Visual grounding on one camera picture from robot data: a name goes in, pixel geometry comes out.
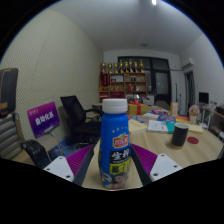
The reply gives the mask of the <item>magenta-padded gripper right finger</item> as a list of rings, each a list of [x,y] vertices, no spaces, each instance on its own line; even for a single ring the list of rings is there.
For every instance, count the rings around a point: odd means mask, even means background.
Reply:
[[[131,145],[131,155],[143,185],[150,184],[182,169],[166,154],[156,155],[135,144]]]

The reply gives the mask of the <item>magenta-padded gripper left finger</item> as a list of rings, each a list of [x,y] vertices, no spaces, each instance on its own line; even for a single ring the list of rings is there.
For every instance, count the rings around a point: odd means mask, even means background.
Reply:
[[[93,155],[94,145],[89,145],[68,157],[57,157],[44,170],[81,186]]]

